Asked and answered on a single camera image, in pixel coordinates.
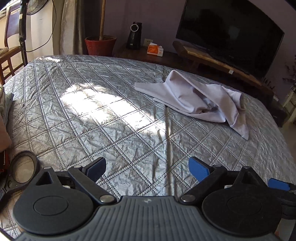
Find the beige curtain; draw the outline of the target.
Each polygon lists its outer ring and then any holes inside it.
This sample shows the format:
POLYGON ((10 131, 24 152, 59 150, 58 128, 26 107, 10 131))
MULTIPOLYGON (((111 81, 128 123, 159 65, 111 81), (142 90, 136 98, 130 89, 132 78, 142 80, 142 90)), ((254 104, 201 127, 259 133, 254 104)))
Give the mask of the beige curtain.
POLYGON ((53 3, 53 53, 87 55, 85 39, 99 35, 102 1, 53 3))

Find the red plant pot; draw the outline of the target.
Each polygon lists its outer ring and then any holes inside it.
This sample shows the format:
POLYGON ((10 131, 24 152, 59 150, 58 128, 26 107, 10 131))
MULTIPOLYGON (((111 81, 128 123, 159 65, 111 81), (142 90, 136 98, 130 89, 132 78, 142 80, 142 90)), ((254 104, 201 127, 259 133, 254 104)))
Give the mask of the red plant pot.
POLYGON ((85 39, 89 55, 111 57, 117 38, 104 35, 100 40, 97 36, 87 37, 85 39))

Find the white garment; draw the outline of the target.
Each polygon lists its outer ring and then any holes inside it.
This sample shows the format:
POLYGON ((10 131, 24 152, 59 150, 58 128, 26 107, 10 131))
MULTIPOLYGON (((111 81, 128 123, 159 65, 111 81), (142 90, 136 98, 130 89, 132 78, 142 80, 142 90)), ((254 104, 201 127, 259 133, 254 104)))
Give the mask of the white garment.
POLYGON ((249 139, 244 95, 220 84, 203 84, 173 70, 163 83, 134 84, 135 90, 186 116, 214 123, 225 123, 249 139))

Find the silver quilted bed cover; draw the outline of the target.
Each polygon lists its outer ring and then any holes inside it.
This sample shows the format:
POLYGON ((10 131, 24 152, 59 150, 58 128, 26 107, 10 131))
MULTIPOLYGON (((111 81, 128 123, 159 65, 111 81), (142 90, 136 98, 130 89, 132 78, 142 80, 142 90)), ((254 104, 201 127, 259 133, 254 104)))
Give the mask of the silver quilted bed cover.
POLYGON ((166 66, 108 57, 38 57, 1 86, 13 95, 6 126, 10 157, 29 150, 41 165, 65 171, 103 156, 98 184, 115 197, 179 196, 197 181, 195 156, 229 170, 251 166, 268 181, 295 183, 295 161, 261 101, 244 96, 249 138, 227 123, 192 118, 155 102, 134 84, 162 83, 166 66))

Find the pile of clothes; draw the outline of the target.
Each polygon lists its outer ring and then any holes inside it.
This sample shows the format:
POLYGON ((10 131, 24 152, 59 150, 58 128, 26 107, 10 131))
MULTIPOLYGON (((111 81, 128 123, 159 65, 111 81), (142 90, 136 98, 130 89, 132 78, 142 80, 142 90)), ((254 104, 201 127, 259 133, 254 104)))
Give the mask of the pile of clothes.
POLYGON ((3 152, 7 148, 9 148, 12 144, 11 138, 8 134, 8 131, 6 129, 6 125, 8 123, 8 116, 9 111, 11 109, 11 105, 13 103, 13 93, 5 93, 4 86, 1 85, 1 134, 0 134, 0 151, 3 152))

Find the orange tissue pack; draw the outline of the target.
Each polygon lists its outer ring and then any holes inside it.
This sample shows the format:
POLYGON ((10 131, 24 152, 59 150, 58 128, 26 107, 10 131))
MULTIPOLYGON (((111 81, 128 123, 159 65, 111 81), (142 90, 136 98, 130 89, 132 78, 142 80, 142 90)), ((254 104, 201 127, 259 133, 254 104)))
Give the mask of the orange tissue pack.
POLYGON ((147 54, 153 55, 153 56, 158 56, 158 57, 163 57, 164 49, 162 46, 159 46, 155 43, 150 43, 147 48, 147 54))

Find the wooden chair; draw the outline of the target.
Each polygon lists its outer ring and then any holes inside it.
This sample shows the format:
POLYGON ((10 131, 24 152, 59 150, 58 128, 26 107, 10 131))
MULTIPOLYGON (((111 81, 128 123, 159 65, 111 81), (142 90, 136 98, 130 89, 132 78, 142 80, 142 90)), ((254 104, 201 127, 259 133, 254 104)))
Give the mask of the wooden chair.
POLYGON ((7 51, 1 54, 1 84, 4 85, 5 81, 10 77, 14 76, 16 71, 21 67, 25 66, 24 57, 21 57, 21 62, 17 66, 13 66, 11 58, 21 54, 20 43, 15 46, 11 46, 8 43, 8 39, 12 36, 19 35, 19 17, 20 17, 21 4, 17 3, 13 6, 8 7, 6 15, 6 25, 4 29, 4 47, 7 51))

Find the wooden tv cabinet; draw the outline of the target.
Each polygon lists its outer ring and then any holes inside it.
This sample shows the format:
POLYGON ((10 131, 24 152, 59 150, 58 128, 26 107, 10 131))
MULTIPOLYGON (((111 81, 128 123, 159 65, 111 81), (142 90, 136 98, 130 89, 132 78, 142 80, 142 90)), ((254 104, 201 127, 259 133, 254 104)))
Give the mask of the wooden tv cabinet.
POLYGON ((261 81, 252 75, 220 62, 204 51, 185 46, 179 41, 174 41, 173 47, 177 51, 176 53, 164 51, 163 56, 159 57, 149 55, 147 47, 131 50, 126 45, 122 45, 114 56, 164 65, 206 77, 233 87, 261 101, 279 127, 282 127, 289 119, 290 115, 274 99, 272 90, 264 86, 261 81))

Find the purple dried plant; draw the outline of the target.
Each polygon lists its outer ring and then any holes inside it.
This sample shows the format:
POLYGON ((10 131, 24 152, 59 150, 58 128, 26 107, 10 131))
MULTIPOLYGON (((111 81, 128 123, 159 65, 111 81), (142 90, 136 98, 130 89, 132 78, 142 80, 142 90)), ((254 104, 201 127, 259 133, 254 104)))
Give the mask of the purple dried plant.
MULTIPOLYGON (((295 59, 293 61, 293 64, 291 65, 288 65, 287 63, 285 63, 285 69, 287 72, 287 76, 282 77, 281 80, 283 81, 283 83, 289 84, 290 89, 294 91, 295 90, 295 59)), ((266 88, 270 89, 273 93, 276 92, 275 85, 272 85, 270 79, 265 77, 261 80, 261 82, 266 88)))

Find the standing fan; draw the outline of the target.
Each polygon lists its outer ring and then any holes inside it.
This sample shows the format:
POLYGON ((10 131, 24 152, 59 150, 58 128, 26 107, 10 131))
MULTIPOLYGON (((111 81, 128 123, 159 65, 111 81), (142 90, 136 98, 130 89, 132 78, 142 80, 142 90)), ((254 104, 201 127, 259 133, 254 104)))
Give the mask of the standing fan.
POLYGON ((53 4, 53 8, 54 8, 55 21, 54 21, 53 29, 52 29, 49 39, 43 45, 41 45, 33 50, 30 50, 30 51, 26 50, 27 16, 31 16, 31 15, 38 13, 43 7, 45 7, 45 5, 47 3, 48 3, 48 0, 35 0, 35 1, 22 0, 22 1, 20 1, 20 14, 19 14, 19 22, 18 22, 19 23, 18 40, 19 40, 20 47, 21 47, 21 55, 22 55, 22 60, 23 60, 24 66, 26 66, 28 64, 27 53, 34 52, 34 51, 44 47, 53 36, 53 32, 54 32, 56 22, 57 22, 57 11, 56 11, 56 6, 55 6, 54 1, 52 1, 52 4, 53 4))

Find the black table device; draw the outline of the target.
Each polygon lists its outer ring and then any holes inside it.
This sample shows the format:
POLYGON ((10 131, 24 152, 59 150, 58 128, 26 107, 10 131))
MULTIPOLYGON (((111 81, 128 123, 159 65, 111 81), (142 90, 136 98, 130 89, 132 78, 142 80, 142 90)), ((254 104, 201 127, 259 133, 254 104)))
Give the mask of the black table device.
POLYGON ((142 23, 133 22, 130 26, 130 33, 126 43, 126 47, 131 50, 137 50, 141 46, 142 23))

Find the black flat television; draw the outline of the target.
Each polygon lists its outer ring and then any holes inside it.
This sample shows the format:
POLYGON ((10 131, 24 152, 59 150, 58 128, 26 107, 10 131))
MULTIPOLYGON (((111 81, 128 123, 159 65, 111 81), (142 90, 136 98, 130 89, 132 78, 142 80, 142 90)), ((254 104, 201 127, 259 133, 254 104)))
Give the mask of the black flat television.
POLYGON ((186 1, 176 38, 257 79, 267 74, 284 31, 250 1, 186 1))

